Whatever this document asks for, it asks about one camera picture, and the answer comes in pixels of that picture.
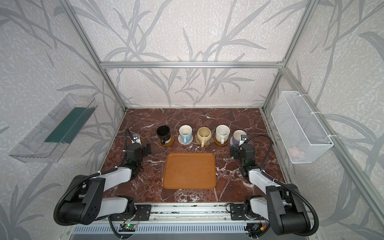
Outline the brown round wooden coaster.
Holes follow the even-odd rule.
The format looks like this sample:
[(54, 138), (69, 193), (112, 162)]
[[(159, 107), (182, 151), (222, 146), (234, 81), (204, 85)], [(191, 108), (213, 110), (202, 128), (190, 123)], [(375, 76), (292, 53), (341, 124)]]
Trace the brown round wooden coaster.
[(215, 144), (218, 145), (219, 147), (224, 147), (230, 143), (230, 138), (228, 138), (227, 141), (225, 141), (223, 144), (221, 144), (221, 142), (218, 141), (216, 138), (213, 138), (213, 139)]

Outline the grey round woven coaster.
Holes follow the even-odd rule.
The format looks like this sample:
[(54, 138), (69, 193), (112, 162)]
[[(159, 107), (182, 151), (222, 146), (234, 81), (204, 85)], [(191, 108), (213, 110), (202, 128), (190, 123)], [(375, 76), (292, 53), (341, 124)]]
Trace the grey round woven coaster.
[(240, 141), (238, 141), (234, 136), (230, 139), (231, 147), (238, 148), (240, 145)]

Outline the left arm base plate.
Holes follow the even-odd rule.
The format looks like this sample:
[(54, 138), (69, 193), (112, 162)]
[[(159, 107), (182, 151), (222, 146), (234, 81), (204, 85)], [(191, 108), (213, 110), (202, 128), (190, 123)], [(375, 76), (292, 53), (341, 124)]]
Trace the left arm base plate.
[(111, 216), (113, 222), (130, 222), (130, 221), (148, 221), (151, 214), (152, 205), (135, 204), (127, 207), (125, 212), (114, 214)]

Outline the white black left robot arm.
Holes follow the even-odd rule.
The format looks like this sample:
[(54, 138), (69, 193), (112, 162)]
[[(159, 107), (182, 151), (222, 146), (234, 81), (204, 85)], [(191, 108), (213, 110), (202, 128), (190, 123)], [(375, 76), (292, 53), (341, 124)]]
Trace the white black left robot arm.
[(143, 158), (152, 153), (151, 145), (130, 144), (120, 166), (106, 172), (73, 178), (55, 206), (53, 217), (61, 226), (89, 225), (116, 214), (133, 217), (137, 208), (131, 197), (104, 198), (107, 190), (133, 180), (142, 170)]

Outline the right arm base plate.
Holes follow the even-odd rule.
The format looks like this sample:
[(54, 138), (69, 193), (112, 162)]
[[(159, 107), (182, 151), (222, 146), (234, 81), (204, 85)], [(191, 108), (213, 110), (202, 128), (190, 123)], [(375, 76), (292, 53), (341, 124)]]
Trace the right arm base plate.
[(231, 220), (269, 221), (268, 206), (266, 202), (255, 200), (243, 204), (229, 204)]

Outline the white and purple mug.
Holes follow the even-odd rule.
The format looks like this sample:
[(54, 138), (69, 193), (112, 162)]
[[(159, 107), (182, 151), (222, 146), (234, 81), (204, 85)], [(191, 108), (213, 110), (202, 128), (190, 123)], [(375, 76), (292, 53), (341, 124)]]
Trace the white and purple mug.
[(236, 130), (236, 131), (233, 133), (233, 136), (234, 136), (238, 141), (241, 140), (241, 135), (246, 135), (246, 132), (244, 132), (244, 131), (242, 131), (242, 130)]

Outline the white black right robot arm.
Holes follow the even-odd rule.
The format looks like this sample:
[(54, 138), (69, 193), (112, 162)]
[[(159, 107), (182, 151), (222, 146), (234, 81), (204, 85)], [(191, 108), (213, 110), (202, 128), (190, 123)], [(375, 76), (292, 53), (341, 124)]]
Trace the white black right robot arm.
[(314, 207), (294, 184), (284, 184), (273, 178), (255, 163), (255, 148), (243, 143), (231, 147), (230, 155), (240, 160), (240, 170), (249, 182), (263, 191), (265, 196), (248, 197), (245, 215), (251, 219), (263, 217), (276, 235), (295, 234), (308, 237), (319, 228), (319, 218)]

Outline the black mug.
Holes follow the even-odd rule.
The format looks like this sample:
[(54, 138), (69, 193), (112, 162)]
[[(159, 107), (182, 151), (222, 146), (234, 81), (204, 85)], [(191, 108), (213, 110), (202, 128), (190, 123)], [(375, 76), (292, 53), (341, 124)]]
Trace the black mug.
[(165, 145), (171, 141), (171, 130), (168, 126), (158, 127), (157, 135), (160, 138), (161, 145)]

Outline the beige yellow mug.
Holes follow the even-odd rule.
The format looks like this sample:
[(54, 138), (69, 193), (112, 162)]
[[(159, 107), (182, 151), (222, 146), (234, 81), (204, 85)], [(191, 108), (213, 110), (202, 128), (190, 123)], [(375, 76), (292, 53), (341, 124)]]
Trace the beige yellow mug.
[(209, 128), (207, 128), (207, 127), (199, 128), (197, 133), (199, 133), (201, 138), (207, 138), (207, 139), (209, 139), (210, 138), (210, 134), (212, 134), (211, 130)]

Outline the white and blue mug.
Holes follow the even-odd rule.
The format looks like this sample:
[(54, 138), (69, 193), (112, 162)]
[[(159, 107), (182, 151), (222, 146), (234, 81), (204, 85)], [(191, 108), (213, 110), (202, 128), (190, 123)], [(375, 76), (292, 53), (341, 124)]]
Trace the white and blue mug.
[(179, 135), (181, 135), (184, 139), (184, 142), (188, 142), (191, 139), (191, 136), (193, 136), (193, 130), (192, 127), (189, 125), (183, 125), (179, 128)]

